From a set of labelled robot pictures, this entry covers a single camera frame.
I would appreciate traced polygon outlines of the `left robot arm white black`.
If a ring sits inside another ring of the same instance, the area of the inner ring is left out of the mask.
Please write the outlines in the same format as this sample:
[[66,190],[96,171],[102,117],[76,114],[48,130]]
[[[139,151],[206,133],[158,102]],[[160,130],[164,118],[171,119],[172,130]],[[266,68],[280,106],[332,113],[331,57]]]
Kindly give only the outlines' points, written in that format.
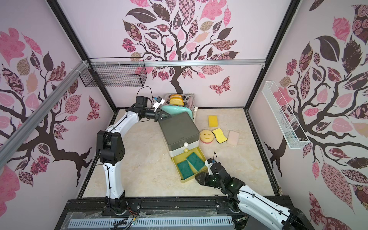
[[97,155],[104,167],[106,179],[106,196],[104,202],[107,207],[118,214],[127,210],[125,191],[121,182],[120,164],[125,156],[123,137],[141,119],[154,120],[154,122],[165,120],[171,115],[159,107],[165,103],[161,97],[154,97],[153,107],[147,107],[147,98],[137,96],[136,102],[129,107],[124,116],[106,130],[97,133]]

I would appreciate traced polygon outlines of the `green scouring pad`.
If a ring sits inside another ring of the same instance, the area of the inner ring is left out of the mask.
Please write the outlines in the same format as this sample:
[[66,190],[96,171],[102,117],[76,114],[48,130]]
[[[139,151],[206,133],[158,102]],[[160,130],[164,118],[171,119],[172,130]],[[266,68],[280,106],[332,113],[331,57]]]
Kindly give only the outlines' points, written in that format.
[[205,166],[204,161],[195,152],[191,153],[186,159],[197,171],[201,171]]
[[178,163],[177,167],[179,169],[179,172],[180,172],[183,180],[186,180],[187,178],[194,175],[194,173],[193,173],[193,171],[192,171],[192,169],[189,165],[189,162],[187,160]]

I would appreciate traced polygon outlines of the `pink sponge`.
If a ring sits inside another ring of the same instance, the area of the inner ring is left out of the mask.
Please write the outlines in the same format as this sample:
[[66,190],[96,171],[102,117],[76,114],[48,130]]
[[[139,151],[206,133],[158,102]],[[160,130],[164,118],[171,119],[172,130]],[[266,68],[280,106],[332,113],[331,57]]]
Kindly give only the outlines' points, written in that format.
[[228,135],[227,144],[232,145],[232,146],[237,146],[239,142],[239,136],[240,134],[238,132],[231,130]]

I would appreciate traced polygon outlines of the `yellow bottom drawer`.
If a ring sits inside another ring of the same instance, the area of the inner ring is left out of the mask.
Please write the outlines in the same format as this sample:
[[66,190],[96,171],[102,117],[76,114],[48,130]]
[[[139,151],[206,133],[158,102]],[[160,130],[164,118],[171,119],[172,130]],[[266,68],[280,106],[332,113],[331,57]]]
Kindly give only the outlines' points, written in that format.
[[204,163],[206,162],[206,157],[205,157],[205,155],[203,154],[203,152],[202,152],[202,150],[201,150],[201,148],[200,147],[196,147],[196,148],[194,148],[194,149],[191,149],[191,150],[189,150],[188,152],[183,152],[183,153],[181,153],[181,154],[179,154],[179,155],[177,155],[177,156],[175,156],[175,157],[172,157],[171,159],[172,159],[172,162],[174,163],[174,165],[175,165],[175,168],[176,168],[176,170],[177,170],[177,172],[178,172],[178,175],[179,175],[179,177],[180,177],[180,181],[181,181],[181,183],[186,183],[186,182],[188,182],[188,181],[190,181],[190,180],[192,180],[192,179],[194,179],[195,178],[195,176],[197,175],[197,174],[199,174],[199,173],[202,173],[202,172],[207,172],[208,171],[208,169],[207,169],[207,166],[204,166],[203,168],[202,168],[202,170],[201,171],[197,171],[190,163],[189,163],[189,165],[190,165],[190,167],[191,167],[191,169],[192,169],[192,171],[193,171],[193,173],[194,173],[194,175],[193,176],[191,176],[191,177],[189,177],[189,178],[187,178],[186,180],[183,180],[182,179],[182,176],[181,176],[181,174],[180,174],[180,172],[179,172],[179,169],[178,169],[178,167],[177,167],[177,164],[178,163],[180,163],[180,162],[183,162],[183,161],[185,161],[185,160],[187,160],[186,158],[191,154],[191,153],[193,153],[193,152],[195,152],[197,155],[198,155],[198,157],[200,157],[203,161],[204,161]]

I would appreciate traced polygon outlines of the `yellow green sponge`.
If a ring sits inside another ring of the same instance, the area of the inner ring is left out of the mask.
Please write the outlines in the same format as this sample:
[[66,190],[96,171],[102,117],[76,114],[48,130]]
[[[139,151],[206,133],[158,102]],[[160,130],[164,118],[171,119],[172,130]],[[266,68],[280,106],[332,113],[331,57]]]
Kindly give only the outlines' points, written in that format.
[[217,128],[215,130],[212,131],[213,135],[215,136],[216,138],[216,141],[219,143],[219,144],[222,144],[224,142],[226,142],[228,139],[225,137],[224,135],[224,132],[222,131],[221,128]]

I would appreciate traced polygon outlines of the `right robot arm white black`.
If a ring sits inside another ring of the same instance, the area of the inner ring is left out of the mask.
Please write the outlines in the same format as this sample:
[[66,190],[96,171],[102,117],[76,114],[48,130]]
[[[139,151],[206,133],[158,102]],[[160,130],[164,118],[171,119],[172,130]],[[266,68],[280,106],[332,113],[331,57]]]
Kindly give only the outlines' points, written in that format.
[[231,212],[248,214],[271,230],[314,229],[301,210],[289,209],[258,194],[242,180],[230,176],[220,162],[210,159],[205,166],[208,172],[196,175],[196,181],[202,186],[219,189],[227,197]]

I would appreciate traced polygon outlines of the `three-drawer storage cabinet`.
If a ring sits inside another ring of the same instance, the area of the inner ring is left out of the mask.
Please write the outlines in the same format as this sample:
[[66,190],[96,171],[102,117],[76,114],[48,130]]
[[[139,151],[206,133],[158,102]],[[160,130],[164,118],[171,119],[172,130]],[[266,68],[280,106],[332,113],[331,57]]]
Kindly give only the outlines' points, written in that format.
[[200,132],[188,113],[172,115],[159,125],[171,158],[199,147]]

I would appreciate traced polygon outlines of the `smiley face sponge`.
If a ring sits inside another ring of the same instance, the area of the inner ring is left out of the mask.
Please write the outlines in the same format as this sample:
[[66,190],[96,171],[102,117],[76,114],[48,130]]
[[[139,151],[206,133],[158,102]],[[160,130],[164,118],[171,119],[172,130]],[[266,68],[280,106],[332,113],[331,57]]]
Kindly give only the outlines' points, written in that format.
[[210,130],[202,130],[200,131],[200,140],[203,143],[209,144],[212,143],[214,140],[214,134]]

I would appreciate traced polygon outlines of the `yellow square sponge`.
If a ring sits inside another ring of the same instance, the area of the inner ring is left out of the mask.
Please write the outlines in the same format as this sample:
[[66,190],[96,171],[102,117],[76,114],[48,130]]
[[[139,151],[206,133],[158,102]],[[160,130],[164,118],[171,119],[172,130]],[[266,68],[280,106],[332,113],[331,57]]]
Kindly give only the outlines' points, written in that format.
[[215,115],[208,116],[209,127],[218,127],[218,117]]

